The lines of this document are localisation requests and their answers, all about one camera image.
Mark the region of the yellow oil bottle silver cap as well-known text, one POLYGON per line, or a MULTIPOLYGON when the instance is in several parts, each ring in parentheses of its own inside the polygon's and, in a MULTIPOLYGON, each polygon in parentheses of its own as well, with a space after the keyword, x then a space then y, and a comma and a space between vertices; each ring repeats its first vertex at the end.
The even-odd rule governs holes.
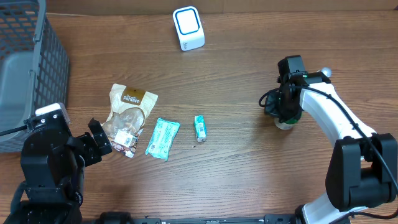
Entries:
POLYGON ((318 72, 322 72, 328 78, 330 78, 332 76, 332 71, 328 67, 324 67, 324 68, 318 70, 318 72))

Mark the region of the brown labelled food package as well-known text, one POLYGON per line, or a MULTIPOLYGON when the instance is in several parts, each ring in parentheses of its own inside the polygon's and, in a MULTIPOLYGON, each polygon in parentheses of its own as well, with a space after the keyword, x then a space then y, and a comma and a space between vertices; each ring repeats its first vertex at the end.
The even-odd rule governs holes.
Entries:
POLYGON ((135 155, 139 136, 158 96, 115 83, 109 92, 110 113, 102 127, 114 150, 128 158, 135 155))

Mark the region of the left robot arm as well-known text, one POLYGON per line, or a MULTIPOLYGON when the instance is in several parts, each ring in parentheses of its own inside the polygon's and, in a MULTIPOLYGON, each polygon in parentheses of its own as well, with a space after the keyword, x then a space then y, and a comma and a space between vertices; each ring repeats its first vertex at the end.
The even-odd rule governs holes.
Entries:
POLYGON ((28 120, 32 134, 21 151, 24 181, 14 193, 6 223, 81 223, 85 168, 112 149, 100 122, 72 136, 63 117, 28 120))

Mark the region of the teal tissue pack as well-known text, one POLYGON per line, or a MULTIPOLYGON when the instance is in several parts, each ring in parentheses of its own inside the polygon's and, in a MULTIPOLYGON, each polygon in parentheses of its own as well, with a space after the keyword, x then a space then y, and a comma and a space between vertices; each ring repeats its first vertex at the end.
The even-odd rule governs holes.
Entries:
POLYGON ((206 133, 206 124, 204 117, 202 115, 195 116, 193 124, 195 127, 197 141, 198 142, 206 141, 207 133, 206 133))

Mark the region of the green lid white jar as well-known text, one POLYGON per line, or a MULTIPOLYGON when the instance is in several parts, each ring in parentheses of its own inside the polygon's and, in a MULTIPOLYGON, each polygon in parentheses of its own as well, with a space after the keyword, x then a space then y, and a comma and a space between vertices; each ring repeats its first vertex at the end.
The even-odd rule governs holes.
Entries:
POLYGON ((300 120, 300 117, 298 118, 292 118, 284 123, 281 123, 279 121, 279 118, 274 118, 274 124, 281 130, 289 130, 292 129, 300 120))

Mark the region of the white green snack package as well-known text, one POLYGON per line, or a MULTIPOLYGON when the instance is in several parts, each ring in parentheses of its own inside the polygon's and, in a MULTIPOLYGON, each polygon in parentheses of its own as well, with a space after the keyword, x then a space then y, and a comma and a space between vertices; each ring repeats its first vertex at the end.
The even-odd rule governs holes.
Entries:
POLYGON ((172 143, 180 128, 180 123, 167 121, 159 118, 156 122, 152 137, 146 149, 146 155, 150 154, 154 158, 169 158, 172 143))

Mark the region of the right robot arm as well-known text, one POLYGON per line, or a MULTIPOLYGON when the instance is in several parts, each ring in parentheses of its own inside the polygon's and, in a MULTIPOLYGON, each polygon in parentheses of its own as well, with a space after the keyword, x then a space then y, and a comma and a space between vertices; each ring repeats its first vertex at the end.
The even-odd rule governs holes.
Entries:
POLYGON ((397 140, 378 134, 363 123, 341 100, 330 81, 331 70, 306 71, 300 55, 277 64, 279 87, 259 99, 266 115, 280 129, 291 129, 307 112, 326 134, 333 152, 325 178, 325 193, 300 205, 292 215, 266 215, 266 222, 350 223, 361 215, 391 220, 391 215, 367 209, 397 198, 397 140))

